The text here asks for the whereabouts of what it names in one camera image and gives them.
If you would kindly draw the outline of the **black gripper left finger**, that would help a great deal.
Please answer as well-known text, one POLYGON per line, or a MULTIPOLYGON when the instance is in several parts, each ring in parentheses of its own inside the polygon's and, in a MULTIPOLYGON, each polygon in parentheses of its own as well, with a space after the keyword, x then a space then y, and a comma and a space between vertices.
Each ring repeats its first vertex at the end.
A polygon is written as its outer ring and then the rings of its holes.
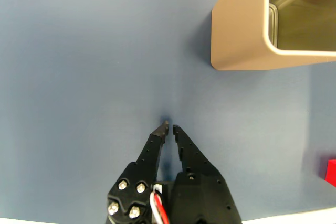
POLYGON ((157 183, 161 149, 169 132, 163 122, 150 135, 138 159, 127 165, 108 192, 106 223, 151 223, 150 193, 157 183))

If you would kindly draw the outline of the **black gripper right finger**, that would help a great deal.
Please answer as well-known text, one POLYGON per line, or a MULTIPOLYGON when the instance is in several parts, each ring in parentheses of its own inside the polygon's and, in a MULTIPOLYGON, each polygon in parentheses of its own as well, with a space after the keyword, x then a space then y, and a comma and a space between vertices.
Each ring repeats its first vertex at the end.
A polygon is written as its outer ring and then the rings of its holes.
POLYGON ((171 223, 242 223, 225 179, 191 138, 173 126, 182 171, 170 198, 171 223))

